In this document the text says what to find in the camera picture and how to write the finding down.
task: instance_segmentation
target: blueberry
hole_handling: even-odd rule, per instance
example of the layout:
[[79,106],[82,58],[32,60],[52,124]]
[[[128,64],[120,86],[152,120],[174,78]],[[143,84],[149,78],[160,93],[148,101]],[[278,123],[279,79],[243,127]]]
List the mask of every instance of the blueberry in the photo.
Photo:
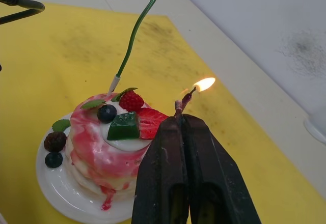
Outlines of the blueberry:
[[45,157],[45,164],[49,168],[57,168],[61,166],[63,161],[61,153],[58,152],[51,152],[48,153]]
[[97,118],[100,122],[108,124],[117,116],[117,109],[111,105],[103,105],[97,111]]

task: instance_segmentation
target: black cable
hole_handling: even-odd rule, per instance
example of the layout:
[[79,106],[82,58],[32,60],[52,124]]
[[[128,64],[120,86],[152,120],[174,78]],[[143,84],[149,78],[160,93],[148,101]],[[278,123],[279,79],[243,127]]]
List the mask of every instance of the black cable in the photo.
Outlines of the black cable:
[[5,17],[0,17],[0,24],[5,24],[18,19],[30,17],[32,15],[43,12],[45,9],[45,6],[42,3],[39,3],[37,1],[32,1],[32,0],[0,0],[0,2],[7,4],[9,6],[18,5],[28,9],[19,13],[11,14]]

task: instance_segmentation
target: white cream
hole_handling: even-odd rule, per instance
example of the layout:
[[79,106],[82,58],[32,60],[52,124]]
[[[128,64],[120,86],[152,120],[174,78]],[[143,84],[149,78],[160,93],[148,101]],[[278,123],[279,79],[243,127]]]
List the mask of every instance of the white cream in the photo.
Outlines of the white cream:
[[[106,104],[113,105],[117,109],[118,115],[128,113],[127,110],[123,109],[119,105],[119,102],[107,101]],[[107,140],[107,133],[110,128],[110,125],[111,123],[108,124],[101,123],[100,130],[103,139],[112,147],[115,147],[123,151],[137,151],[148,146],[151,143],[151,140],[143,140],[143,139],[127,139],[127,140],[114,140],[114,141]]]

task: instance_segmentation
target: white plate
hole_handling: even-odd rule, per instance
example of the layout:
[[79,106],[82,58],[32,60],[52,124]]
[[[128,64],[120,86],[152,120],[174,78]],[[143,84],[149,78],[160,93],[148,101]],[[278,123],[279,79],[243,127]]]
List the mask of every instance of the white plate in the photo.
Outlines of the white plate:
[[[70,119],[71,114],[63,119]],[[53,132],[48,130],[45,134],[36,156],[36,175],[40,188],[46,199],[59,212],[66,217],[82,223],[89,224],[115,224],[131,218],[133,199],[120,202],[112,202],[109,211],[101,210],[104,198],[88,194],[71,177],[65,168],[65,154],[62,152],[63,163],[56,169],[50,169],[45,165],[45,156],[48,152],[44,149],[43,142],[46,136]]]

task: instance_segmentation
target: white wall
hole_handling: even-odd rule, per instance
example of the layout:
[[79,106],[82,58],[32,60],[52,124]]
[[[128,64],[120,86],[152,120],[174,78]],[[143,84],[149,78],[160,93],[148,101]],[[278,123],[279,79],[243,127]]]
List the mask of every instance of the white wall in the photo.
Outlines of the white wall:
[[326,0],[192,1],[306,111],[326,105]]

